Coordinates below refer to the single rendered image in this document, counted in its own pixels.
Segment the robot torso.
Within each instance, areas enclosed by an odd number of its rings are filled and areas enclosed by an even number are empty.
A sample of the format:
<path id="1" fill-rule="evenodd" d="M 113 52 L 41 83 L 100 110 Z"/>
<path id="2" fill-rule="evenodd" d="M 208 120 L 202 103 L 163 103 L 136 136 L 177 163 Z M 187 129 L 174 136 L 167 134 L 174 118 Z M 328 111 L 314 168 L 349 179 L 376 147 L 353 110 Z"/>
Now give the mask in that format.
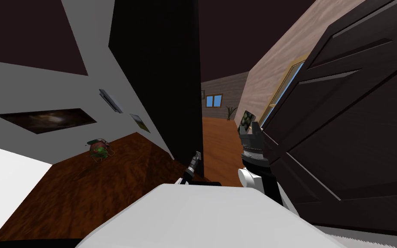
<path id="1" fill-rule="evenodd" d="M 346 248 L 252 188 L 162 184 L 76 248 Z"/>

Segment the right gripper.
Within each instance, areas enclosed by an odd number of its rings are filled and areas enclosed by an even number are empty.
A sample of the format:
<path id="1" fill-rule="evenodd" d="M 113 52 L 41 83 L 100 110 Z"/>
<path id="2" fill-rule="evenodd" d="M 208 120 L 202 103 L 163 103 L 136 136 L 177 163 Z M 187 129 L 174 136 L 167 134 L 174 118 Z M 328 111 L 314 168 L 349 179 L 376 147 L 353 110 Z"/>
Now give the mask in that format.
<path id="1" fill-rule="evenodd" d="M 251 123 L 251 133 L 248 133 L 249 126 L 240 125 L 238 127 L 238 133 L 241 140 L 241 144 L 244 150 L 263 150 L 264 149 L 264 137 L 262 135 L 262 129 L 257 121 Z"/>

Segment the dark brown door leaf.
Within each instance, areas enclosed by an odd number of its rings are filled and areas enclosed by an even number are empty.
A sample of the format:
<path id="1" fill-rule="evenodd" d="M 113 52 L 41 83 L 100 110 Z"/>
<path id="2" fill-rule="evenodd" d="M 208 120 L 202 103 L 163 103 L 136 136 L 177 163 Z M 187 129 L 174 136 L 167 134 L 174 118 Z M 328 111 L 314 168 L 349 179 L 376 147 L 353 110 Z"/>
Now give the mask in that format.
<path id="1" fill-rule="evenodd" d="M 397 236 L 397 0 L 330 24 L 263 128 L 301 218 Z"/>

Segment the grey wall fixture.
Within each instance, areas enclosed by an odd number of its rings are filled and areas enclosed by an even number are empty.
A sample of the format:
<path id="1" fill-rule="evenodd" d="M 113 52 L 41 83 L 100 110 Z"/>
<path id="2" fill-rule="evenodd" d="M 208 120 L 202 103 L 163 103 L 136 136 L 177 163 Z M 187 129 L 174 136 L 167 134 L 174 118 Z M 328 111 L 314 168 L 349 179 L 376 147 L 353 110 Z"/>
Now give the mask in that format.
<path id="1" fill-rule="evenodd" d="M 104 99 L 104 101 L 113 109 L 114 112 L 123 114 L 123 109 L 121 108 L 119 103 L 114 100 L 114 98 L 111 95 L 109 95 L 103 89 L 99 89 L 99 94 Z"/>

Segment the dark metal door handle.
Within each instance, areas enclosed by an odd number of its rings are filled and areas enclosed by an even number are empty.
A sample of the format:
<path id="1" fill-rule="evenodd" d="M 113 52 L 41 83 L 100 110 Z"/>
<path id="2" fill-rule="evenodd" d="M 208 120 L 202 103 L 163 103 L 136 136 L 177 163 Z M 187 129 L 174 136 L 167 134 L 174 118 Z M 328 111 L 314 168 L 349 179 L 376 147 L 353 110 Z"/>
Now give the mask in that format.
<path id="1" fill-rule="evenodd" d="M 244 111 L 241 122 L 240 122 L 240 127 L 243 127 L 248 131 L 249 127 L 251 126 L 251 123 L 255 121 L 256 117 L 254 114 L 250 113 L 248 110 Z"/>

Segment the blue window with brown frame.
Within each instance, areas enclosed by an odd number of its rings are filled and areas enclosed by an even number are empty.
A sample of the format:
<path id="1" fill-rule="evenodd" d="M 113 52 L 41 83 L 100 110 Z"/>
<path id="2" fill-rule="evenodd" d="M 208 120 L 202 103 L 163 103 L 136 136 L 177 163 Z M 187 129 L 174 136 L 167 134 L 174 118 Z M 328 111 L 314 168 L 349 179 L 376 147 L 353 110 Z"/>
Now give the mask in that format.
<path id="1" fill-rule="evenodd" d="M 221 108 L 223 94 L 213 94 L 205 96 L 206 108 Z"/>

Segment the dark wide wall picture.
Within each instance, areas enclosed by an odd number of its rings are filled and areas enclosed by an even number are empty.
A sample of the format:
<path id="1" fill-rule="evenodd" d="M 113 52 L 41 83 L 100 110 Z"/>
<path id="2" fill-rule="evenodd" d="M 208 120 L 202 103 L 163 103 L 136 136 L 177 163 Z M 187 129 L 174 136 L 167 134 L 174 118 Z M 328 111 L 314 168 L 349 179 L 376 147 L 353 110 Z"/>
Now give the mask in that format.
<path id="1" fill-rule="evenodd" d="M 0 118 L 34 134 L 48 133 L 96 121 L 81 108 L 0 114 Z"/>

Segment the small landscape wall picture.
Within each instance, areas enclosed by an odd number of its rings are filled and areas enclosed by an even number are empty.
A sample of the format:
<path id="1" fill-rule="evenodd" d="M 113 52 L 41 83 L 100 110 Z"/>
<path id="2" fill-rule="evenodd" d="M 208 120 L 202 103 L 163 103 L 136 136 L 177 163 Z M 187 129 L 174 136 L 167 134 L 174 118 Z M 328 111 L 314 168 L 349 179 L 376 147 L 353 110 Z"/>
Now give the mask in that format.
<path id="1" fill-rule="evenodd" d="M 136 124 L 138 125 L 139 128 L 150 133 L 148 127 L 144 124 L 144 122 L 138 115 L 130 114 L 130 117 L 136 122 Z"/>

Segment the green and red plant stand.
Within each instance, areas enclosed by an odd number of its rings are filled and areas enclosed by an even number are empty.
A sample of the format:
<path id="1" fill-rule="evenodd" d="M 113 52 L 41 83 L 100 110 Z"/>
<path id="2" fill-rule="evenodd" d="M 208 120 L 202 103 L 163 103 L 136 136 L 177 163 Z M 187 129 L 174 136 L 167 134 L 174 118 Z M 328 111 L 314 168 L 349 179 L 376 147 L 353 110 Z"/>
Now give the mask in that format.
<path id="1" fill-rule="evenodd" d="M 115 152 L 111 148 L 111 144 L 105 139 L 94 139 L 87 142 L 89 146 L 89 155 L 95 163 L 102 162 L 103 160 L 115 155 Z"/>

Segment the window with yellow frame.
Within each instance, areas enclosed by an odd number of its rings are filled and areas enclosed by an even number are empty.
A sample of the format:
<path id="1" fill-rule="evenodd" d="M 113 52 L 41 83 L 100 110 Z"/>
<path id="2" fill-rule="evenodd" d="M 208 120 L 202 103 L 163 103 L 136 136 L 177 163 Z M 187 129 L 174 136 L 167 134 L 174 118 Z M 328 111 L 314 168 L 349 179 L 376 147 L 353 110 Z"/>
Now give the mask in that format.
<path id="1" fill-rule="evenodd" d="M 295 75 L 298 73 L 299 69 L 301 66 L 304 64 L 305 60 L 307 59 L 308 54 L 303 55 L 298 57 L 297 59 L 293 60 L 286 70 L 284 71 L 284 74 L 282 78 L 278 81 L 278 84 L 273 91 L 270 99 L 267 102 L 266 107 L 263 110 L 263 113 L 261 114 L 261 117 L 258 121 L 260 127 L 264 124 L 264 122 L 268 119 L 269 115 L 273 111 L 275 105 L 279 101 L 279 99 L 282 97 L 283 93 L 289 86 L 289 84 L 292 82 L 293 78 Z"/>

